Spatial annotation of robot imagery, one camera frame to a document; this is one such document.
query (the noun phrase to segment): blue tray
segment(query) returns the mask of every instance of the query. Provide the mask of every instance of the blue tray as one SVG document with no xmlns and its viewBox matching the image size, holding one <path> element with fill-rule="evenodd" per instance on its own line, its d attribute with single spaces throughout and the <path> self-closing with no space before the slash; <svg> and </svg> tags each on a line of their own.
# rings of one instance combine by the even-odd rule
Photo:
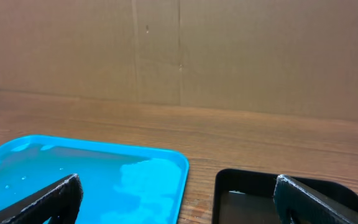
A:
<svg viewBox="0 0 358 224">
<path fill-rule="evenodd" d="M 0 210 L 77 173 L 76 223 L 176 223 L 188 170 L 175 151 L 25 136 L 0 146 Z"/>
</svg>

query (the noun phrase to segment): black plastic piece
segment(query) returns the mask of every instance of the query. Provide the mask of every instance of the black plastic piece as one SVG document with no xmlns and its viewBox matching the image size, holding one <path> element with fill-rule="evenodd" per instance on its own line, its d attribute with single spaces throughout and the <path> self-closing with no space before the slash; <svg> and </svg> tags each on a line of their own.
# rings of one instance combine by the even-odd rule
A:
<svg viewBox="0 0 358 224">
<path fill-rule="evenodd" d="M 277 177 L 246 170 L 221 170 L 216 175 L 212 224 L 279 224 L 273 202 Z M 325 180 L 294 179 L 358 213 L 358 195 L 347 187 Z"/>
<path fill-rule="evenodd" d="M 3 224 L 74 224 L 83 190 L 78 174 L 68 175 L 0 211 Z"/>
<path fill-rule="evenodd" d="M 282 224 L 358 224 L 358 213 L 287 176 L 279 175 L 274 204 Z"/>
</svg>

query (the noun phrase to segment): wood grain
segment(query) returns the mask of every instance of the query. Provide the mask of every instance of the wood grain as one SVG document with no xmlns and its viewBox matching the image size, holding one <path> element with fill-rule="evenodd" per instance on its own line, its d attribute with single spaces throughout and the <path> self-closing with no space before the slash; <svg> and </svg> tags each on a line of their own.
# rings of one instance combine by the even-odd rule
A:
<svg viewBox="0 0 358 224">
<path fill-rule="evenodd" d="M 190 162 L 179 223 L 211 223 L 224 168 L 339 182 L 358 193 L 358 123 L 0 91 L 0 145 L 26 134 L 174 149 Z"/>
</svg>

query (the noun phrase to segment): wooden table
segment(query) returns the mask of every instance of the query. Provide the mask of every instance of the wooden table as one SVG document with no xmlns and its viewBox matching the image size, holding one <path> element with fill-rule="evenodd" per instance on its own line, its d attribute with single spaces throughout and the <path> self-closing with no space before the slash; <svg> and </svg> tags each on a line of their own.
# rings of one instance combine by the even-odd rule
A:
<svg viewBox="0 0 358 224">
<path fill-rule="evenodd" d="M 358 193 L 358 122 L 0 91 L 0 145 L 27 134 L 184 153 L 179 223 L 211 223 L 214 178 L 228 167 L 332 180 Z"/>
</svg>

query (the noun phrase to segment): brown background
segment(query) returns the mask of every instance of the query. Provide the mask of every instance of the brown background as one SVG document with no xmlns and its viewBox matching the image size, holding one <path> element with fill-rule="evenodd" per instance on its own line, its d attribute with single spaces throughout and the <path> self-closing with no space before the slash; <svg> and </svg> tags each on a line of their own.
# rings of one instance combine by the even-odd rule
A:
<svg viewBox="0 0 358 224">
<path fill-rule="evenodd" d="M 358 119 L 358 1 L 0 0 L 0 90 Z"/>
</svg>

